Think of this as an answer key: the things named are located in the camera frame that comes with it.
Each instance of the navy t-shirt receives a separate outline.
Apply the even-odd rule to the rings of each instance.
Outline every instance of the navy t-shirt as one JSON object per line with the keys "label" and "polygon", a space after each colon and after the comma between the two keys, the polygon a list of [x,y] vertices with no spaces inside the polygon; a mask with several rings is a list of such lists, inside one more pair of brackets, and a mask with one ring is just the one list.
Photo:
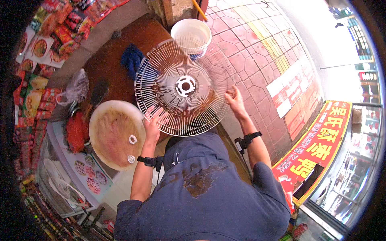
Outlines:
{"label": "navy t-shirt", "polygon": [[186,137],[169,148],[165,174],[142,203],[118,204],[116,240],[278,240],[290,211],[283,189],[264,163],[253,184],[240,179],[221,138]]}

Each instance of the storefront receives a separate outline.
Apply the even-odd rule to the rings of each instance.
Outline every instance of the storefront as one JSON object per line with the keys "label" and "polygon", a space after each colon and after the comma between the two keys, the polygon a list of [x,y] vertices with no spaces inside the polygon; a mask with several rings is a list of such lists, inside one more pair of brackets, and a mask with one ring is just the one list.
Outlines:
{"label": "storefront", "polygon": [[381,116],[377,104],[326,101],[300,141],[273,166],[299,207],[294,238],[342,240],[356,224],[381,165]]}

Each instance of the wooden table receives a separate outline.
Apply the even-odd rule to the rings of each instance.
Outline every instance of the wooden table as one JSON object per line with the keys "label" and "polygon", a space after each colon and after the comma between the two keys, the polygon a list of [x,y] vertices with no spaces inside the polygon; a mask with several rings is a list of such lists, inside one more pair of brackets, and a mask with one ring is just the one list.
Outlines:
{"label": "wooden table", "polygon": [[[90,103],[91,91],[100,78],[110,82],[108,94],[103,101],[123,100],[135,104],[134,80],[128,77],[126,67],[120,64],[123,52],[130,44],[135,44],[146,55],[152,48],[164,40],[170,39],[170,34],[150,14],[145,14],[122,30],[122,37],[110,39],[103,45],[83,67],[90,81],[90,91],[82,102],[83,110]],[[160,141],[168,135],[161,133]]]}

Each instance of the fan hub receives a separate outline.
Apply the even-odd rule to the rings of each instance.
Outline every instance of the fan hub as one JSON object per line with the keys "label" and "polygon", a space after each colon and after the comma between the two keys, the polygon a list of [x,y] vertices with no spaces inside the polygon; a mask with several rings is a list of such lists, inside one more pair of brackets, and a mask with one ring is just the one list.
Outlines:
{"label": "fan hub", "polygon": [[176,82],[176,91],[182,97],[188,97],[196,90],[196,80],[189,76],[181,76]]}

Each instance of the shop sign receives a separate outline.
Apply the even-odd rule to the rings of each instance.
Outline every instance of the shop sign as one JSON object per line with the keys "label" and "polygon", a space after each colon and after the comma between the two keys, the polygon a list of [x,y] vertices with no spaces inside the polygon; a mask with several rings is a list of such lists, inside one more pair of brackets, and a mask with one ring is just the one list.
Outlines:
{"label": "shop sign", "polygon": [[344,138],[351,116],[352,103],[326,101],[318,117],[295,146],[272,167],[285,192],[293,193],[316,164],[324,167],[310,189],[293,202],[299,206],[312,193],[328,171]]}

